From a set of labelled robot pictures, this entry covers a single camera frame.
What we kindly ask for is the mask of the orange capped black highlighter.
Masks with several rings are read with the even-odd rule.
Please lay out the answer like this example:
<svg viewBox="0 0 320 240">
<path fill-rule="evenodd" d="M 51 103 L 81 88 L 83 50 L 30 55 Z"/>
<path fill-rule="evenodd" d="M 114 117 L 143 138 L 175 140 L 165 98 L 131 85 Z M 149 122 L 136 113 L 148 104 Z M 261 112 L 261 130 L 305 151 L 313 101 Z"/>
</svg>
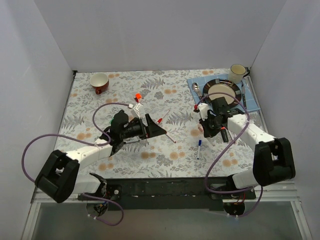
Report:
<svg viewBox="0 0 320 240">
<path fill-rule="evenodd" d="M 222 127 L 220 129 L 221 137 L 224 143 L 229 142 L 228 134 L 227 134 L 227 129 L 225 127 Z"/>
</svg>

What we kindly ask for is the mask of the orange highlighter cap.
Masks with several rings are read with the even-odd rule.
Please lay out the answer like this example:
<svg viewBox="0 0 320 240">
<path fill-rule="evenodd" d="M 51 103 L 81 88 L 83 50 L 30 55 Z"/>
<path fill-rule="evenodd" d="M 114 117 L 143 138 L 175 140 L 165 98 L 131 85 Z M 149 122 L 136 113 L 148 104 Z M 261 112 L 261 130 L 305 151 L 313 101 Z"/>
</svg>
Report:
<svg viewBox="0 0 320 240">
<path fill-rule="evenodd" d="M 137 103 L 139 103 L 140 100 L 142 99 L 142 95 L 140 93 L 136 93 L 134 99 L 136 100 Z"/>
</svg>

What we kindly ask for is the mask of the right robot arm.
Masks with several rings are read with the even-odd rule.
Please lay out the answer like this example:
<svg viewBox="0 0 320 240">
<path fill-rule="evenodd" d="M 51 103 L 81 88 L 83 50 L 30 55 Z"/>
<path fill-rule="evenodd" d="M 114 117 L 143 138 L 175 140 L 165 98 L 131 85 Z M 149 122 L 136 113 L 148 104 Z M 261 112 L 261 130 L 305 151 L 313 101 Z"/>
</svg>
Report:
<svg viewBox="0 0 320 240">
<path fill-rule="evenodd" d="M 251 169 L 228 176 L 225 186 L 218 189 L 208 186 L 208 191 L 227 194 L 230 198 L 237 199 L 250 188 L 269 186 L 296 176 L 290 141 L 285 137 L 276 138 L 261 130 L 250 122 L 248 113 L 238 108 L 231 109 L 224 97 L 214 99 L 212 107 L 204 102 L 198 103 L 194 106 L 194 111 L 200 114 L 199 123 L 205 138 L 221 134 L 226 142 L 226 131 L 229 130 L 236 134 L 236 139 L 244 141 L 254 152 Z"/>
</svg>

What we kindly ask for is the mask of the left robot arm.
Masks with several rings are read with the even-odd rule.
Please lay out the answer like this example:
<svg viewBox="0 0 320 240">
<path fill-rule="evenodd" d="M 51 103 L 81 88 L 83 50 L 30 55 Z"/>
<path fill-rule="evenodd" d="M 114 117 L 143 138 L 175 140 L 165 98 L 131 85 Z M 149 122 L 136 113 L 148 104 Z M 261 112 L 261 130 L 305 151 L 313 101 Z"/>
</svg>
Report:
<svg viewBox="0 0 320 240">
<path fill-rule="evenodd" d="M 107 194 L 107 181 L 96 173 L 79 176 L 79 171 L 117 153 L 126 139 L 139 137 L 144 140 L 167 133 L 149 114 L 145 118 L 146 124 L 139 117 L 129 120 L 121 110 L 92 146 L 67 152 L 53 151 L 36 177 L 35 186 L 57 203 L 64 202 L 72 194 L 88 194 L 95 200 L 103 199 Z"/>
</svg>

